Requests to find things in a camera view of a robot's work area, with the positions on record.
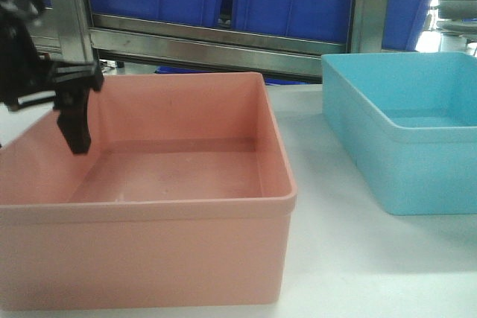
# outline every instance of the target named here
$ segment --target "bin bottom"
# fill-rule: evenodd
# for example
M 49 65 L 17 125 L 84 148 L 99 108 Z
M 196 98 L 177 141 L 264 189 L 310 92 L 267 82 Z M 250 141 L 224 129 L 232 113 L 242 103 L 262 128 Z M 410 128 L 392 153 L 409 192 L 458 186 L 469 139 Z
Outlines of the bin bottom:
M 116 142 L 70 203 L 228 197 L 262 197 L 252 139 Z

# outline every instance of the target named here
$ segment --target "white table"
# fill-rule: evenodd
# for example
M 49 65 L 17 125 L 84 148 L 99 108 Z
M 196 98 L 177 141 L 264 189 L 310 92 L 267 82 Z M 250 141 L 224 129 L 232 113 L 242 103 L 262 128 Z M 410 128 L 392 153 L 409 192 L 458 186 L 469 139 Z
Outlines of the white table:
M 269 93 L 299 188 L 278 303 L 0 317 L 477 317 L 477 215 L 385 213 L 326 124 L 321 86 L 275 86 Z M 14 121 L 0 112 L 0 141 L 43 112 L 16 114 Z

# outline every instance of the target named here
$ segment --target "pink plastic bin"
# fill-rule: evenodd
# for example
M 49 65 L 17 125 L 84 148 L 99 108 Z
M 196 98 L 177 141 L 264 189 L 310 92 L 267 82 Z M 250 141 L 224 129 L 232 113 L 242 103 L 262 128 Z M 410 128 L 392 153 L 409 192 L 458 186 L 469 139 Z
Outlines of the pink plastic bin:
M 109 77 L 0 150 L 4 310 L 276 301 L 296 188 L 260 74 Z

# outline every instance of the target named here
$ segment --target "metal rail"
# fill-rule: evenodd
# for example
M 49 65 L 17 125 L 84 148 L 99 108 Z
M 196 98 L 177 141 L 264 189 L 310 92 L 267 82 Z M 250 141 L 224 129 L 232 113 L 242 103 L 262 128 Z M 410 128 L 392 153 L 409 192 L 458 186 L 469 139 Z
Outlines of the metal rail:
M 91 59 L 97 50 L 109 60 L 254 70 L 319 82 L 320 56 L 347 51 L 347 44 L 91 14 L 88 0 L 51 1 L 48 27 L 33 29 L 32 35 L 37 47 L 60 51 L 67 60 Z M 348 44 L 353 52 L 380 50 L 386 4 L 387 0 L 353 0 Z

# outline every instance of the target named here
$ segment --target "light blue plastic bin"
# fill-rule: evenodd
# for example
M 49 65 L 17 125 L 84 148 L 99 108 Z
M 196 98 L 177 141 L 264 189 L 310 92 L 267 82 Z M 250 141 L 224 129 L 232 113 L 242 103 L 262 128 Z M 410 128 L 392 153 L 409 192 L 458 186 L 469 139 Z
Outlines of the light blue plastic bin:
M 391 214 L 477 213 L 477 59 L 323 56 L 323 112 Z

